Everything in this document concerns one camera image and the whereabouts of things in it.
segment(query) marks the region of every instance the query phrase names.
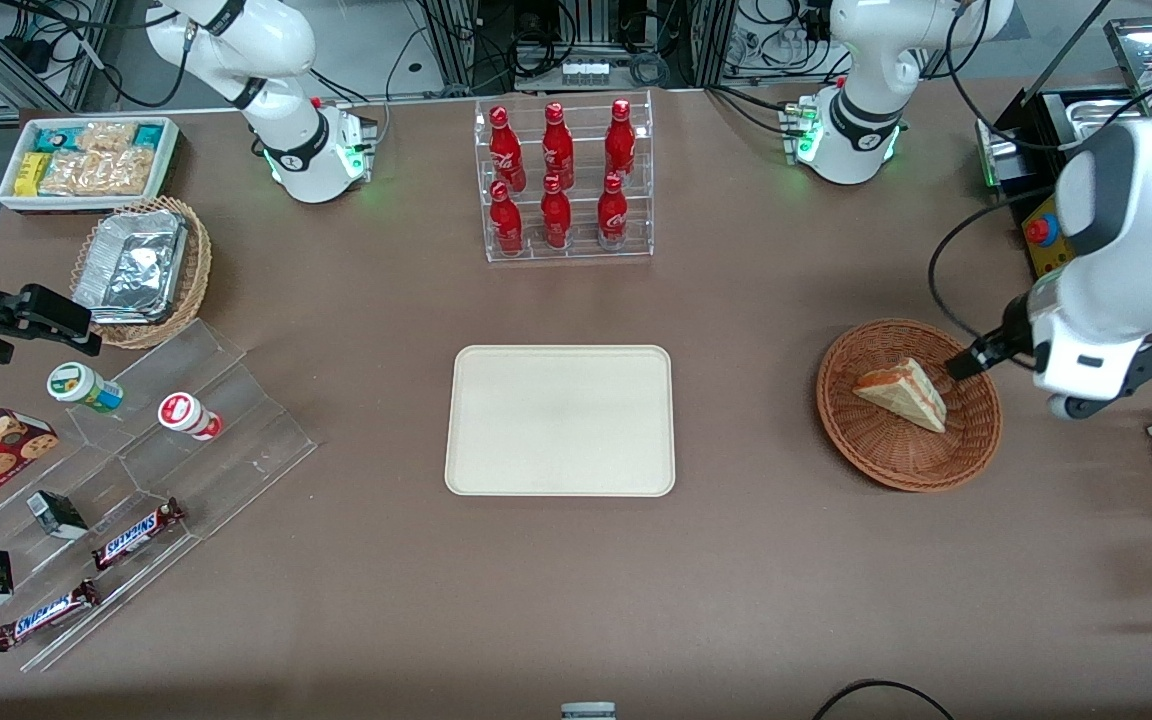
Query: white container with red label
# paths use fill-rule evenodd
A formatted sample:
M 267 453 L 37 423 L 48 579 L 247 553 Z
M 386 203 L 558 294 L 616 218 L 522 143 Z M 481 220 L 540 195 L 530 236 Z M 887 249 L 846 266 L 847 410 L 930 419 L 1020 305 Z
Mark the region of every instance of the white container with red label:
M 192 439 L 211 439 L 220 434 L 225 420 L 198 402 L 188 392 L 173 392 L 159 406 L 159 423 L 168 430 L 187 433 Z

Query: acrylic bottle rack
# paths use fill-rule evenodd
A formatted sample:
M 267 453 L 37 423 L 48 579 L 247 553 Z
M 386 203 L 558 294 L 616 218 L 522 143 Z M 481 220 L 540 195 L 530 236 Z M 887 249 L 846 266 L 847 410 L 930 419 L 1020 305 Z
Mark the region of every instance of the acrylic bottle rack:
M 626 245 L 616 252 L 602 250 L 598 243 L 598 199 L 602 195 L 605 153 L 602 142 L 612 123 L 612 101 L 623 97 L 630 101 L 630 124 L 634 127 L 634 173 L 626 179 L 623 194 L 628 204 L 626 213 Z M 544 154 L 540 141 L 545 135 L 545 104 L 554 97 L 511 97 L 475 105 L 473 150 L 479 172 L 479 203 L 483 206 L 483 240 L 490 263 L 515 260 L 614 260 L 632 256 L 652 255 L 655 249 L 653 218 L 654 157 L 652 150 L 652 97 L 646 92 L 621 94 L 563 94 L 567 128 L 573 134 L 576 152 L 576 183 L 567 191 L 573 206 L 570 242 L 566 250 L 554 250 L 544 237 L 540 199 L 544 197 Z M 522 255 L 500 251 L 492 229 L 492 196 L 488 189 L 495 179 L 492 164 L 492 126 L 486 115 L 494 106 L 509 113 L 509 126 L 522 145 L 522 167 L 526 173 L 526 188 L 513 194 L 522 213 Z
M 38 630 L 1 661 L 47 669 L 131 600 L 152 579 L 205 541 L 317 447 L 242 364 L 243 353 L 195 320 L 115 379 L 124 400 L 113 414 L 73 406 L 59 423 L 59 461 L 28 469 L 0 488 L 0 550 L 10 553 L 15 593 L 0 605 L 0 626 L 14 623 L 93 578 L 103 598 L 68 624 Z M 157 404 L 191 392 L 225 419 L 210 442 L 157 423 Z M 90 530 L 76 541 L 45 535 L 26 498 L 46 488 L 69 497 Z M 91 551 L 104 547 L 175 497 L 185 518 L 119 564 L 97 573 Z

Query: snickers bar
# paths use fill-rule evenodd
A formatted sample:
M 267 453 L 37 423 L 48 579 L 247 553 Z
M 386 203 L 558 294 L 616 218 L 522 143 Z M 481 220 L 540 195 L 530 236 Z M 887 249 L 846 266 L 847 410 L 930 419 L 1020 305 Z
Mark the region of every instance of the snickers bar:
M 111 539 L 105 544 L 105 547 L 93 550 L 92 558 L 96 559 L 96 569 L 105 570 L 118 564 L 119 561 L 141 550 L 141 546 L 150 541 L 150 538 L 161 533 L 183 517 L 184 510 L 180 509 L 175 498 L 168 498 L 168 501 L 157 506 L 154 511 L 151 511 L 141 523 L 134 524 L 119 537 Z
M 100 593 L 96 592 L 96 585 L 92 584 L 91 579 L 83 579 L 69 594 L 58 597 L 56 600 L 47 602 L 15 623 L 1 626 L 0 652 L 12 650 L 37 630 L 59 624 L 61 620 L 68 619 L 78 611 L 100 605 Z

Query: yogurt cup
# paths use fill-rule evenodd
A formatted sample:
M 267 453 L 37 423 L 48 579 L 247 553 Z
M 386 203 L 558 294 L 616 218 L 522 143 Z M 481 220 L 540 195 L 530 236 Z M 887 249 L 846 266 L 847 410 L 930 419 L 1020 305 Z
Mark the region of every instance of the yogurt cup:
M 188 392 L 173 392 L 159 406 L 159 423 L 192 439 L 211 439 L 220 434 L 225 420 L 198 402 Z
M 123 404 L 123 388 L 82 363 L 65 363 L 52 370 L 47 393 L 61 402 L 91 407 L 98 414 L 113 414 Z

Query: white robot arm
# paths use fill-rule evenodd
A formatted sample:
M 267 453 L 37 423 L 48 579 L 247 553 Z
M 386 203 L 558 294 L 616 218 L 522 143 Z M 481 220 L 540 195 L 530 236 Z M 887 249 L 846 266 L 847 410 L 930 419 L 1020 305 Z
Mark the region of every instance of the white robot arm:
M 1013 300 L 1000 328 L 950 361 L 965 378 L 1034 356 L 1051 409 L 1085 418 L 1152 378 L 1152 118 L 1094 132 L 1056 182 L 1076 258 Z
M 851 53 L 841 88 L 799 99 L 797 128 L 804 132 L 796 160 L 829 182 L 856 184 L 890 158 L 901 111 L 918 86 L 922 68 L 910 50 L 945 50 L 955 13 L 954 47 L 993 36 L 1011 16 L 1014 0 L 833 0 L 829 37 Z
M 278 0 L 161 0 L 147 9 L 157 54 L 184 63 L 195 77 L 241 109 L 265 145 L 274 179 L 302 202 L 332 200 L 366 176 L 361 121 L 317 108 L 297 77 L 314 65 L 314 32 L 305 15 Z

